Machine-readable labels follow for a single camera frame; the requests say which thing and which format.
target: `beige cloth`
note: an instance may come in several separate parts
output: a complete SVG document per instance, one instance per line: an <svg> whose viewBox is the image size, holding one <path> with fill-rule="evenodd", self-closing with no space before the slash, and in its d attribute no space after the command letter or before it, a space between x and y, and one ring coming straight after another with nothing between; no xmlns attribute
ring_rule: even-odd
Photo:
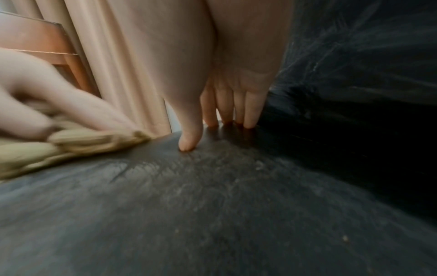
<svg viewBox="0 0 437 276"><path fill-rule="evenodd" d="M45 142L0 136L0 180L17 177L76 157L117 151L150 140L141 131L92 130L70 120L44 102L29 106L50 116L57 127Z"/></svg>

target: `curtain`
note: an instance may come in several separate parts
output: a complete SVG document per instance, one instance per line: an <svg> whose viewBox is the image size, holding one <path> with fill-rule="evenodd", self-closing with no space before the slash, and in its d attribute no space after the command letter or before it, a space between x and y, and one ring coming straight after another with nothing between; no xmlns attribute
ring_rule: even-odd
<svg viewBox="0 0 437 276"><path fill-rule="evenodd" d="M102 98L153 137L171 132L164 100L106 0L12 0L18 14L61 23Z"/></svg>

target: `wooden frame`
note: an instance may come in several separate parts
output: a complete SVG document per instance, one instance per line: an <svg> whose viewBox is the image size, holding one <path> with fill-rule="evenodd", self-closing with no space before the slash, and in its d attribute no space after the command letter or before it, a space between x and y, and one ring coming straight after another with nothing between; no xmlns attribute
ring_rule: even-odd
<svg viewBox="0 0 437 276"><path fill-rule="evenodd" d="M71 75L77 88L100 96L61 24L0 11L0 47L36 56Z"/></svg>

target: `skin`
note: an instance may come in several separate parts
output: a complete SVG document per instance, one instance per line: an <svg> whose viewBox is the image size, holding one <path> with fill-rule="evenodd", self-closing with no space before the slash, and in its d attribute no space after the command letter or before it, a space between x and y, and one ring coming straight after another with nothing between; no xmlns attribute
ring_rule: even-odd
<svg viewBox="0 0 437 276"><path fill-rule="evenodd" d="M139 129L104 100L76 89L51 64L0 48L0 132L45 140L54 131L52 120L17 99L44 100L96 130Z"/></svg>
<svg viewBox="0 0 437 276"><path fill-rule="evenodd" d="M109 0L129 45L181 123L179 149L203 122L258 122L287 44L292 0Z"/></svg>

